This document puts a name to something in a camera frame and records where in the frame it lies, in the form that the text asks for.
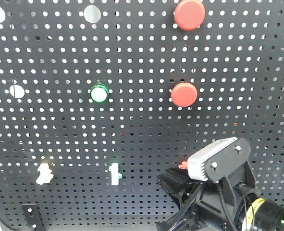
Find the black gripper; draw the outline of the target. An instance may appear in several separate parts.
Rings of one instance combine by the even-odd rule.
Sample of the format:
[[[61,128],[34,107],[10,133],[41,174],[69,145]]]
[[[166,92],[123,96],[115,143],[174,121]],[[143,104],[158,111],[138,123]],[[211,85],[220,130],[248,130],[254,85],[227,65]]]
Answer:
[[[159,231],[240,231],[245,212],[260,195],[250,163],[218,182],[193,180],[187,169],[169,168],[157,176],[159,187],[179,210],[167,221],[157,222]]]

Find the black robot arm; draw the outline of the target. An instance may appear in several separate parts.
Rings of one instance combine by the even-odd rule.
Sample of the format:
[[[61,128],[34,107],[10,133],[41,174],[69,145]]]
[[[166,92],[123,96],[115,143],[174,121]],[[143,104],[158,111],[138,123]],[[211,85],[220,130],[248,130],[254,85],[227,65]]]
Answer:
[[[261,197],[248,162],[216,182],[190,179],[177,168],[157,179],[179,208],[157,222],[159,231],[284,231],[284,207]]]

